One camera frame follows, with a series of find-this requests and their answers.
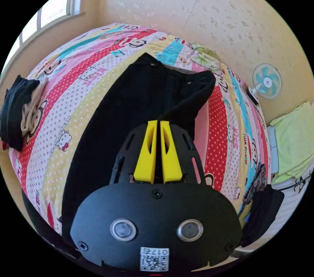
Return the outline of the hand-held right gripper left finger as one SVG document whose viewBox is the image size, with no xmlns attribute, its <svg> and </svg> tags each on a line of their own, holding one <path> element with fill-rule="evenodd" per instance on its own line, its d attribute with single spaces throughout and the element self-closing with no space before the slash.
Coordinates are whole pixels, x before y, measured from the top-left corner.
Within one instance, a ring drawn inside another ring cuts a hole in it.
<svg viewBox="0 0 314 277">
<path fill-rule="evenodd" d="M 134 180 L 154 183 L 157 149 L 157 121 L 149 121 L 133 174 Z"/>
</svg>

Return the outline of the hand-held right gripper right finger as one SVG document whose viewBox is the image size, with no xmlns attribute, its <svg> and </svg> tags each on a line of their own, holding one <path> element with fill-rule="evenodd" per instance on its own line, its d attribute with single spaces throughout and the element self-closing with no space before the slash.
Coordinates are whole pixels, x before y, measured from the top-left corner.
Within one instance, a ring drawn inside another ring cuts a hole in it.
<svg viewBox="0 0 314 277">
<path fill-rule="evenodd" d="M 168 121 L 160 121 L 163 183 L 180 182 L 183 174 Z"/>
</svg>

